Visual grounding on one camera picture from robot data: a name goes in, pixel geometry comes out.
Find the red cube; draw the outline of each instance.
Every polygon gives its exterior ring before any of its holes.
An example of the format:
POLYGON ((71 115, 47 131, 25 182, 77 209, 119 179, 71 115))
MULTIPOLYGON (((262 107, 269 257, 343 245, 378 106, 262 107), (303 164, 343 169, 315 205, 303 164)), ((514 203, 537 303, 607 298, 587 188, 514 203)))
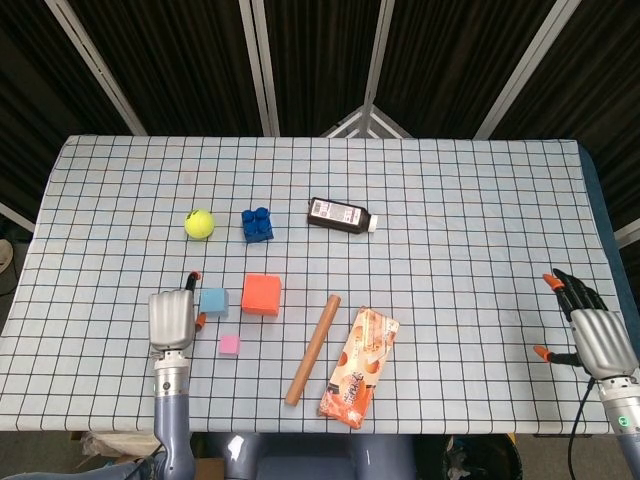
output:
POLYGON ((278 316, 282 282, 275 275, 249 273, 244 278, 242 310, 253 315, 278 316))

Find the blue cube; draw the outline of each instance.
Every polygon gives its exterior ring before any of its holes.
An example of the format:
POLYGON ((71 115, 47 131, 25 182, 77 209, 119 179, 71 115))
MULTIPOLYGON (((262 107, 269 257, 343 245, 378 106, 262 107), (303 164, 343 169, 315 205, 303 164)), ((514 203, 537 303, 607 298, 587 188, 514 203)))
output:
POLYGON ((245 210, 242 212, 242 228, 247 243, 273 240, 269 210, 264 207, 260 207, 256 211, 245 210))
POLYGON ((207 288, 200 292, 200 311, 226 317, 229 313, 229 293, 224 288, 207 288))

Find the trash bin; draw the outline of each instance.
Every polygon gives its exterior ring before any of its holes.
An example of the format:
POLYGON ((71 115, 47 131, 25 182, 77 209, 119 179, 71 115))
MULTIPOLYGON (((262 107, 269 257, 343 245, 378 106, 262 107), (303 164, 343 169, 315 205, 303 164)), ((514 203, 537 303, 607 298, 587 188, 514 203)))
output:
POLYGON ((522 462, 508 435, 417 435, 421 480, 522 480, 522 462))

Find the robotic arm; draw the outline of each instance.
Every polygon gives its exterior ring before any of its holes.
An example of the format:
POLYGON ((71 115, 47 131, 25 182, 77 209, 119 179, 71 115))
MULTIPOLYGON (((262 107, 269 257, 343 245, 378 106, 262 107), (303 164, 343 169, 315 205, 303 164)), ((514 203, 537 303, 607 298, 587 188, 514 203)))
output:
POLYGON ((183 351, 193 342, 193 290, 200 275, 193 272, 182 290, 149 297, 149 342, 157 353, 154 433, 167 455, 160 467, 163 480, 191 480, 195 460, 189 433, 189 367, 183 351))
POLYGON ((558 269, 553 273, 544 280, 571 324, 577 353, 556 354, 541 346, 534 350, 549 363, 584 367, 598 383, 600 401, 633 478, 640 478, 640 385, 632 376, 638 359, 624 321, 582 281, 558 269))

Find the tennis ball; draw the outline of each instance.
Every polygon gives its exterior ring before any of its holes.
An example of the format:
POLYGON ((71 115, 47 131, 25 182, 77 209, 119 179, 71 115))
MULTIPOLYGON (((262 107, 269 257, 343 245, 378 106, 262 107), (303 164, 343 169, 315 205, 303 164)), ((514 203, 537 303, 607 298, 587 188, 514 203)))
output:
POLYGON ((213 233, 213 215, 206 210, 194 210, 184 221, 184 229, 195 239, 207 238, 213 233))

